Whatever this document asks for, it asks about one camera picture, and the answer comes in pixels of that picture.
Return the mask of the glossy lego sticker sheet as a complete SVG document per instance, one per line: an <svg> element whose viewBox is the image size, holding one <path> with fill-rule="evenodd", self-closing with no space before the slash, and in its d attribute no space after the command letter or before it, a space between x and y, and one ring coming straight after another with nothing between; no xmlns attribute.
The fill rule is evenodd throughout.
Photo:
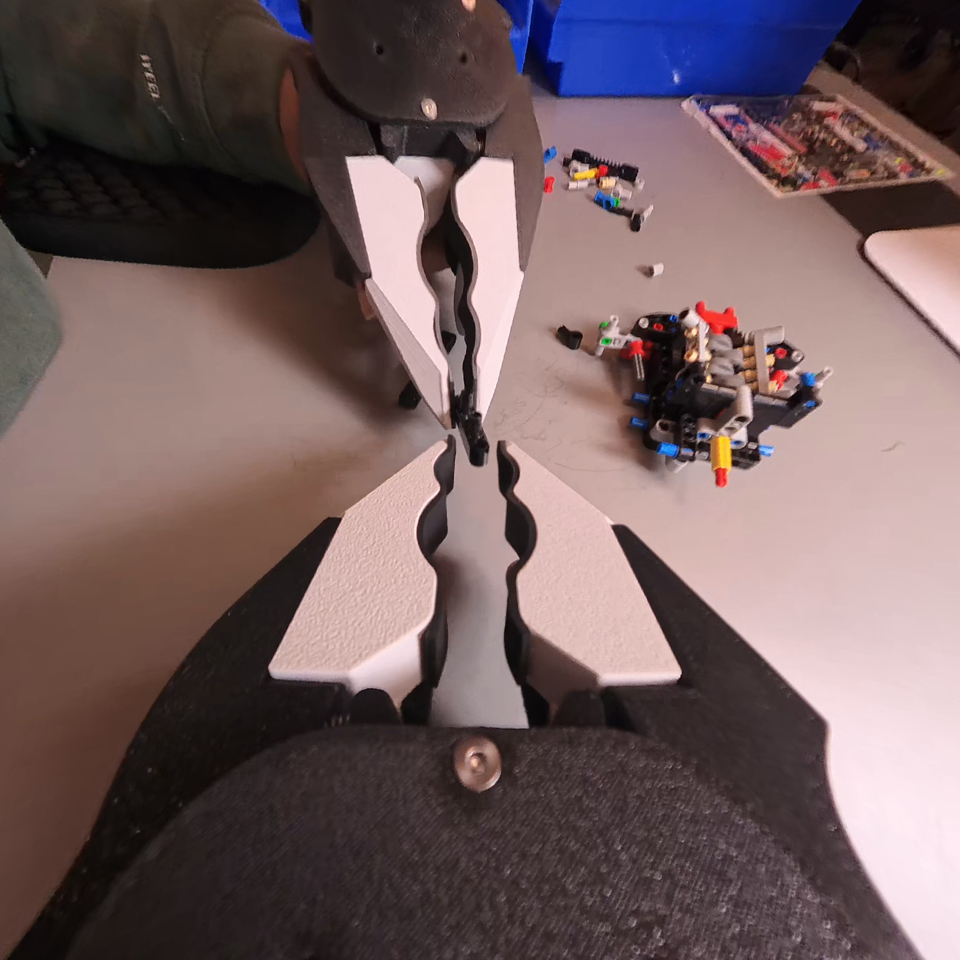
<svg viewBox="0 0 960 960"><path fill-rule="evenodd" d="M954 177L949 166L838 94L694 95L680 108L778 198Z"/></svg>

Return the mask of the black dimpled cushion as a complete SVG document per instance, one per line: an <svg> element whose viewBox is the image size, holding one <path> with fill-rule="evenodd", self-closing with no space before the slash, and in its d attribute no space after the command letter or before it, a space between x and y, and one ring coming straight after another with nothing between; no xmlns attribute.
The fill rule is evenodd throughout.
<svg viewBox="0 0 960 960"><path fill-rule="evenodd" d="M38 254L188 269L288 258L321 219L314 200L282 186L63 140L2 169L1 214L13 238Z"/></svg>

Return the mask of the white rounded stand base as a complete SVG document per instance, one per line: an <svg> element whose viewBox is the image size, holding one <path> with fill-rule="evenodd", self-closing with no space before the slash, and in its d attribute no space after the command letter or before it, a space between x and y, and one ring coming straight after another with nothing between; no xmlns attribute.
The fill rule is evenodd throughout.
<svg viewBox="0 0 960 960"><path fill-rule="evenodd" d="M863 244L870 265L959 353L959 225L886 230Z"/></svg>

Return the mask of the wide blue plastic bin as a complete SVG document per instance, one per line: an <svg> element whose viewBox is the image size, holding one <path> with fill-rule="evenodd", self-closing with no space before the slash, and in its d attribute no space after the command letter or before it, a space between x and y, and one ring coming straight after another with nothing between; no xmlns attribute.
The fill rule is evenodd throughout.
<svg viewBox="0 0 960 960"><path fill-rule="evenodd" d="M537 1L529 50L561 97L798 92L858 1Z"/></svg>

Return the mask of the long black lego beam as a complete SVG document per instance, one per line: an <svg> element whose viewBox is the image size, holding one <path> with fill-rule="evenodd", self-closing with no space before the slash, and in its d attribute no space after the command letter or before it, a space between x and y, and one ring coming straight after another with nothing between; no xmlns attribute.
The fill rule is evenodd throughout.
<svg viewBox="0 0 960 960"><path fill-rule="evenodd" d="M476 407L474 389L464 388L451 403L451 421L459 430L469 462L484 467L489 460L490 444L483 425L483 415Z"/></svg>

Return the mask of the person's left hand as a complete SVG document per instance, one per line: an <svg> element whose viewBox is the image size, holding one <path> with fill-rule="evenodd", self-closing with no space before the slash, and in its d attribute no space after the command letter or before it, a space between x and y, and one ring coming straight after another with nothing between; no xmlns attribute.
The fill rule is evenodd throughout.
<svg viewBox="0 0 960 960"><path fill-rule="evenodd" d="M307 192L313 192L302 152L300 97L292 67L286 66L278 88L278 125L284 150L294 173Z"/></svg>

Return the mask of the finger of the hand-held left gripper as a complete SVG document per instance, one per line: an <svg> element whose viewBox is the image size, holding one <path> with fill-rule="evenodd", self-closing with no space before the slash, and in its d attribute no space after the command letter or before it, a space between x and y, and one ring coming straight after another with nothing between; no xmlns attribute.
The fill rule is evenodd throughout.
<svg viewBox="0 0 960 960"><path fill-rule="evenodd" d="M423 264L426 234L439 222L452 183L445 158L351 155L346 170L366 249L364 283L414 387L445 429L452 427L450 366L439 340L439 300Z"/></svg>
<svg viewBox="0 0 960 960"><path fill-rule="evenodd" d="M486 416L498 387L522 291L514 163L479 158L453 184L458 325L467 339L463 384Z"/></svg>

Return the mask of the black lego box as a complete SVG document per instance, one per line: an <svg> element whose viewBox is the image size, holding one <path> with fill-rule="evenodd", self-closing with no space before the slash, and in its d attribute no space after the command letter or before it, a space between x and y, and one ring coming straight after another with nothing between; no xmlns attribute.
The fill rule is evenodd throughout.
<svg viewBox="0 0 960 960"><path fill-rule="evenodd" d="M959 196L940 181L837 191L822 199L863 238L959 224Z"/></svg>

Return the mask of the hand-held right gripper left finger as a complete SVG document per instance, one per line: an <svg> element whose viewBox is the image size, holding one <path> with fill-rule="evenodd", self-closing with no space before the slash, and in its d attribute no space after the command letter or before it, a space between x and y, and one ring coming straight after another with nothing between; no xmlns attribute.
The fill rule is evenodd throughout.
<svg viewBox="0 0 960 960"><path fill-rule="evenodd" d="M434 555L448 534L456 444L428 447L340 518L268 666L270 678L382 691L426 724L448 653Z"/></svg>

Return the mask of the pile of loose lego pieces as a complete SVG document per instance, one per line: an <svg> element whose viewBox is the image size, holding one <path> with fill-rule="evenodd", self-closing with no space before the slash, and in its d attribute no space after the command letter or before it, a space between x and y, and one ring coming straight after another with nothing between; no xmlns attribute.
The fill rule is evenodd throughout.
<svg viewBox="0 0 960 960"><path fill-rule="evenodd" d="M634 234L643 229L653 205L641 203L645 181L637 166L584 149L571 150L559 162L568 192L583 193L598 209L624 219Z"/></svg>

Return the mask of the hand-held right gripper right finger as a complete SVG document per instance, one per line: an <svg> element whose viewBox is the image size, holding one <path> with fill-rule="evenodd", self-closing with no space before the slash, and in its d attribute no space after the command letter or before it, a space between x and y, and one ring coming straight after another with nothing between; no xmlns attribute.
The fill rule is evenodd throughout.
<svg viewBox="0 0 960 960"><path fill-rule="evenodd" d="M505 536L504 648L531 727L572 694L675 685L681 666L614 523L515 442L497 446Z"/></svg>

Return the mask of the multicolour lego chassis assembly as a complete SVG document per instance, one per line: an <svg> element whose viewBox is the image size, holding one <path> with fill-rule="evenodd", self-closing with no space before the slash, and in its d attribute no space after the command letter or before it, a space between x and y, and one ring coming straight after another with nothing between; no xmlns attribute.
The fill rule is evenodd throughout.
<svg viewBox="0 0 960 960"><path fill-rule="evenodd" d="M622 327L598 325L593 354L616 352L639 390L630 420L666 467L707 464L717 488L774 454L763 434L789 429L823 404L834 369L803 369L806 354L781 325L746 330L733 307L704 301L676 313L648 313Z"/></svg>

